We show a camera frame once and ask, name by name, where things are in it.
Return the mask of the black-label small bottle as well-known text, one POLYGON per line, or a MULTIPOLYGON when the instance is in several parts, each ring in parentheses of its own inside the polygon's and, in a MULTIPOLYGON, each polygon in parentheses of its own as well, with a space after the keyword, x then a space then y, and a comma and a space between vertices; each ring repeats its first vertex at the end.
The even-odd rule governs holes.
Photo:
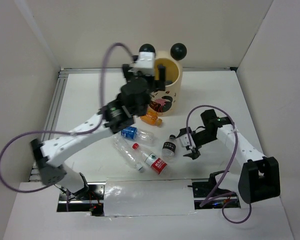
POLYGON ((168 137, 168 139, 163 143, 162 151, 161 151, 162 158, 167 162, 171 161, 175 156, 176 148, 177 148, 176 136, 171 134, 168 137))

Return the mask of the orange plastic bottle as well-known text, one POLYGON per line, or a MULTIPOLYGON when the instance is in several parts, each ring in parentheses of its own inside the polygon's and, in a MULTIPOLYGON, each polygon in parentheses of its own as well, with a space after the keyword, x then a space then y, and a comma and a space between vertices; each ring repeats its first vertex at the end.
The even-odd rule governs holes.
POLYGON ((152 111, 148 111, 146 115, 141 116, 140 119, 148 125, 157 127, 160 127, 163 122, 162 119, 159 118, 157 114, 152 111))

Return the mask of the red-label red-cap bottle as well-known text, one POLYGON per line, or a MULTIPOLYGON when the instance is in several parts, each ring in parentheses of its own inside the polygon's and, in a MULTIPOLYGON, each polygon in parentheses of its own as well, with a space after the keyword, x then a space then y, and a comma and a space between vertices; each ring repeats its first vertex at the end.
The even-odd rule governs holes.
POLYGON ((141 160, 157 175, 164 178, 171 178, 173 176, 170 166, 151 149, 141 146, 138 143, 134 143, 132 148, 141 157, 141 160))

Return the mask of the blue-label clear bottle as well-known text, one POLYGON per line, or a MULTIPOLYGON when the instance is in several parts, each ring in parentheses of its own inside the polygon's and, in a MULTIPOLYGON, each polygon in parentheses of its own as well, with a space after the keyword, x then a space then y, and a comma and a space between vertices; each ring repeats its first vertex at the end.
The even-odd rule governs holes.
POLYGON ((152 132, 140 128, 129 126, 120 131, 120 135, 128 140, 152 146, 155 141, 155 135, 152 132))

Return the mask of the clear crushed bottle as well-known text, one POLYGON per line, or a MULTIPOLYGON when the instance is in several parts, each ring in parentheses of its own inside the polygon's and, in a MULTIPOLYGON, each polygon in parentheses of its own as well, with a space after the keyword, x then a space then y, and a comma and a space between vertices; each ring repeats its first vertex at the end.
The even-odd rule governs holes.
POLYGON ((140 158, 121 135, 114 135, 112 137, 112 144, 130 168, 137 170, 139 173, 145 171, 140 158))

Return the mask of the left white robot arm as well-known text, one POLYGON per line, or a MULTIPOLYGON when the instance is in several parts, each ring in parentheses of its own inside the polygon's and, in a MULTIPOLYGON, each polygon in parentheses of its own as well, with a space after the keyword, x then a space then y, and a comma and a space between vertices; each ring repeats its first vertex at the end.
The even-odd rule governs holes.
POLYGON ((90 188, 86 178, 66 166, 65 161, 89 145, 133 125, 135 116, 147 113, 151 94, 166 88, 166 67, 158 64, 154 70, 158 71, 158 79, 123 64, 126 84, 120 88, 115 100, 103 105, 99 112, 69 132, 46 141, 31 141, 39 176, 45 186, 60 185, 77 200, 87 197, 90 188))

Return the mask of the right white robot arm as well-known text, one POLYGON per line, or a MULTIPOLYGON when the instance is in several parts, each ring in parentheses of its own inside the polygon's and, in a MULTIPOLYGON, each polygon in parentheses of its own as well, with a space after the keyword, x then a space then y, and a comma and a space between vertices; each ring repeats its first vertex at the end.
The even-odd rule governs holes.
POLYGON ((205 205, 212 196, 225 190, 234 192, 246 204, 276 198, 281 194, 279 163, 258 151, 237 130, 229 114, 218 117, 218 107, 207 105, 200 117, 203 130, 180 129, 177 138, 187 150, 186 157, 197 159, 200 148, 213 141, 220 141, 230 151, 231 157, 225 170, 209 176, 209 194, 201 203, 205 205))

